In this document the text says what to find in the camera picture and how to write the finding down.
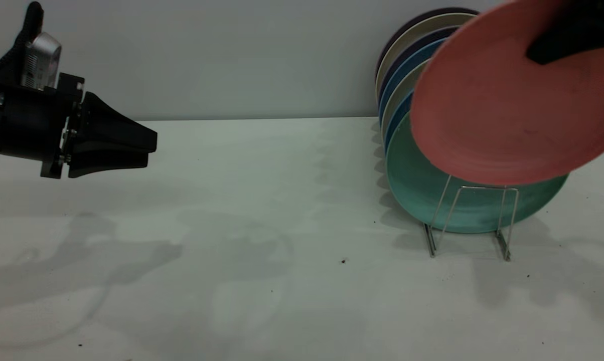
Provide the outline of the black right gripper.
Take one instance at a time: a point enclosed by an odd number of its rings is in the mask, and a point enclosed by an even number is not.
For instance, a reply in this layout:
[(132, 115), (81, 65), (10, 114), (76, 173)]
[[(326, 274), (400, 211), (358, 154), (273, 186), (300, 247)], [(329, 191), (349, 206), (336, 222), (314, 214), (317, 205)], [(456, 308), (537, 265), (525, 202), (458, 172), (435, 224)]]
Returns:
[(530, 43), (526, 57), (548, 65), (598, 49), (604, 49), (604, 1), (565, 1), (552, 27)]

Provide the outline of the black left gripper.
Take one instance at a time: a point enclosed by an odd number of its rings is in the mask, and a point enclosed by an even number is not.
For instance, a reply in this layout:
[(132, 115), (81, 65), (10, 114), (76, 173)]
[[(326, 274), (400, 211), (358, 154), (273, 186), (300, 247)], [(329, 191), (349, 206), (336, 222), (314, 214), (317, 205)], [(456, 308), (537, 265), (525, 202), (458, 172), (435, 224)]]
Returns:
[[(57, 87), (25, 87), (0, 76), (0, 155), (41, 162), (40, 175), (61, 178), (66, 155), (61, 140), (76, 115), (86, 80), (61, 73)], [(158, 133), (86, 92), (70, 155), (69, 178), (147, 167)]]

